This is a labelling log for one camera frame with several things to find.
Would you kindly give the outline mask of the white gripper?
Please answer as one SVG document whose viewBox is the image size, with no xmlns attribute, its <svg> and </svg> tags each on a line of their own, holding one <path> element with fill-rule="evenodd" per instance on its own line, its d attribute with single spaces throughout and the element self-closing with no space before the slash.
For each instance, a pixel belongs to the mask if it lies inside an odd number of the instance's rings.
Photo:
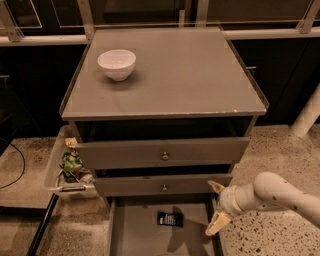
<svg viewBox="0 0 320 256">
<path fill-rule="evenodd" d="M 240 192 L 239 186 L 224 187 L 222 184 L 209 180 L 208 184 L 216 194 L 219 194 L 219 205 L 223 212 L 216 211 L 208 224 L 205 234 L 216 235 L 221 229 L 230 224 L 232 217 L 242 215 L 244 211 L 240 208 L 237 197 Z"/>
</svg>

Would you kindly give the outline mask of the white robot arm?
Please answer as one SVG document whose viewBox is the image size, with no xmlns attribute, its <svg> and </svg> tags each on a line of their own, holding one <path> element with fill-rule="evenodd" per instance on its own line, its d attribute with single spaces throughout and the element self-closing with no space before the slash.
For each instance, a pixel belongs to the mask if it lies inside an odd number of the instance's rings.
<svg viewBox="0 0 320 256">
<path fill-rule="evenodd" d="M 205 234 L 213 236 L 227 226 L 233 217 L 249 211 L 286 208 L 294 211 L 316 227 L 320 227 L 320 199 L 305 193 L 273 172 L 257 174 L 251 183 L 224 187 L 209 180 L 218 195 L 216 210 Z"/>
</svg>

